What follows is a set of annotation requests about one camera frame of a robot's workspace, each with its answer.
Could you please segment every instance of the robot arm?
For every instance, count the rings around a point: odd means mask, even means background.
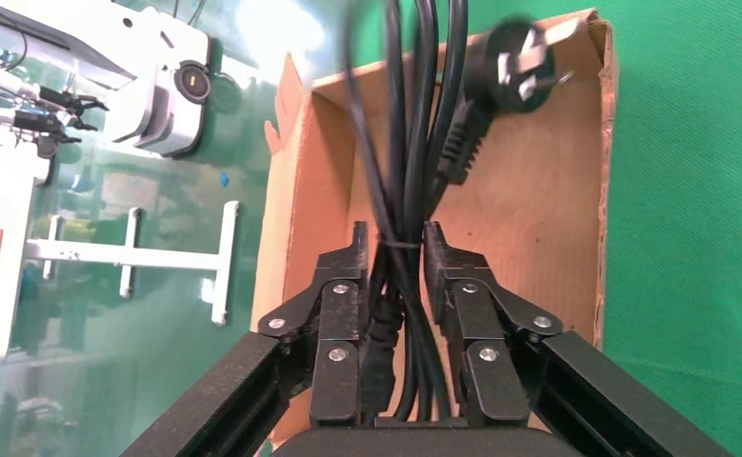
[[[89,95],[73,96],[69,92],[58,92],[38,84],[28,84],[17,76],[0,68],[0,90],[21,97],[34,105],[46,109],[61,109],[71,116],[70,127],[76,129],[97,130],[94,126],[82,121],[82,114],[86,109],[99,108],[107,110],[107,107],[96,97]],[[20,119],[15,123],[15,116]],[[50,122],[52,115],[32,116],[27,111],[0,109],[0,123],[9,124],[12,127],[38,132],[54,132],[54,125]]]
[[[211,90],[212,45],[204,32],[152,7],[138,12],[102,1],[0,0],[0,48],[19,52],[21,43],[29,58],[104,91],[110,141],[162,156],[189,153],[198,143]],[[0,76],[0,86],[65,109],[76,117],[72,127],[91,129],[82,112],[105,108],[89,97],[25,87],[12,78]]]
[[[312,430],[279,457],[731,454],[544,309],[500,287],[485,257],[425,227],[425,281],[448,343],[458,417],[371,417],[360,374],[366,227],[320,255],[311,285],[265,315],[124,452],[250,457],[311,386]],[[553,435],[527,427],[533,411]]]

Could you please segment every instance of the white bracket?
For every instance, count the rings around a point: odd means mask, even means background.
[[[53,276],[53,261],[112,264],[121,267],[119,293],[124,298],[130,298],[132,295],[132,269],[134,267],[215,271],[211,320],[217,326],[224,326],[228,315],[228,285],[231,278],[231,260],[238,210],[239,202],[237,201],[225,204],[219,237],[219,252],[216,254],[137,248],[135,235],[141,210],[133,208],[130,209],[124,246],[57,240],[62,218],[53,216],[50,219],[49,238],[46,240],[29,239],[26,242],[25,256],[32,260],[45,261],[43,277],[46,279]]]

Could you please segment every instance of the bundled cables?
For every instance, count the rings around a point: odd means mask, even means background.
[[[461,88],[468,37],[467,0],[449,0],[449,35],[441,89],[435,98],[438,67],[438,21],[434,0],[415,0],[416,27],[413,78],[405,96],[401,7],[386,0],[386,61],[388,69],[389,150],[387,179],[376,159],[375,144],[365,119],[360,90],[352,74],[352,31],[356,6],[345,21],[343,63],[351,100],[353,127],[367,173],[371,207],[379,232],[370,279],[369,316],[362,347],[362,406],[364,421],[372,424],[387,410],[395,379],[393,349],[404,323],[405,373],[395,417],[406,421],[418,398],[419,421],[431,419],[433,400],[440,420],[451,416],[446,378],[429,320],[421,303],[419,267],[424,221],[431,216],[437,173],[452,114]],[[431,109],[436,105],[431,123]]]

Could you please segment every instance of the screw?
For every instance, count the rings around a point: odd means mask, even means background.
[[[496,350],[492,348],[482,348],[480,349],[480,358],[486,362],[493,362],[496,360]]]
[[[348,353],[343,348],[332,349],[329,352],[329,358],[334,362],[342,362],[346,357],[348,357]]]
[[[548,328],[552,325],[552,321],[545,316],[536,316],[536,318],[533,319],[533,323],[536,324],[537,327],[541,328]]]

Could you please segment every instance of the black cable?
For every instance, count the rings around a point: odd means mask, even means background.
[[[469,4],[467,0],[449,0],[449,33],[446,46],[446,65],[441,90],[438,94],[437,111],[432,127],[427,164],[424,167],[424,196],[426,204],[424,218],[429,220],[436,202],[443,196],[441,191],[433,194],[433,180],[437,175],[438,161],[446,143],[451,120],[460,94],[463,78],[463,63],[466,60],[466,42],[469,39]]]
[[[430,421],[432,419],[432,383],[430,382],[429,371],[426,367],[426,360],[423,357],[418,357],[417,372],[422,375],[418,379],[418,422]]]
[[[417,0],[418,45],[413,84],[412,127],[408,144],[408,163],[404,185],[405,240],[421,242],[423,219],[423,173],[430,134],[432,95],[438,61],[437,11],[433,0]],[[417,252],[410,258],[418,258]]]
[[[387,266],[389,258],[387,250],[381,245],[376,246],[376,255],[373,257],[373,266],[371,267],[371,276],[368,281],[368,315],[361,316],[364,318],[363,334],[368,333],[372,325],[372,318],[379,310],[382,298],[382,291],[385,289],[386,278],[388,277]]]
[[[199,17],[199,13],[202,12],[202,7],[205,6],[206,0],[199,0],[199,5],[196,6],[196,10],[194,10],[194,14],[191,16],[191,19],[189,19],[188,25],[191,25],[197,18]]]
[[[389,197],[393,217],[399,221],[399,232],[403,231],[404,179],[407,156],[407,106],[404,87],[404,65],[401,44],[401,8],[398,0],[388,0],[386,7],[388,95],[391,114],[389,118],[390,160],[388,163]]]
[[[351,49],[353,32],[353,8],[347,9],[347,17],[344,29],[343,63],[345,65],[345,79],[350,97],[350,114],[355,133],[360,141],[360,157],[365,166],[371,197],[371,208],[379,228],[381,236],[388,241],[397,241],[391,215],[385,206],[387,195],[382,188],[381,173],[376,160],[375,147],[371,140],[365,112],[362,108],[360,91],[356,79],[353,76],[353,52]],[[444,419],[449,416],[449,395],[446,380],[443,378],[438,349],[432,338],[429,322],[418,299],[417,284],[412,283],[411,274],[407,268],[407,262],[399,249],[391,249],[391,259],[394,268],[393,280],[400,287],[404,299],[406,315],[408,318],[407,331],[411,331],[415,344],[423,349],[424,363],[428,370],[428,376],[433,379],[433,388],[438,397],[439,416]]]
[[[25,60],[26,56],[29,55],[29,38],[26,37],[26,34],[23,32],[22,29],[20,29],[20,25],[17,24],[17,21],[14,21],[10,17],[8,17],[6,14],[0,12],[0,17],[3,18],[6,22],[9,23],[9,25],[16,31],[17,33],[20,33],[20,36],[23,37],[23,53],[20,54],[20,58],[17,59],[17,62],[14,62],[13,64],[6,67],[6,71],[12,71],[20,66]]]
[[[405,328],[404,333],[404,384],[401,389],[401,397],[393,414],[396,419],[406,422],[410,418],[412,407],[415,405],[416,387],[416,357],[415,343],[412,340],[412,332]]]

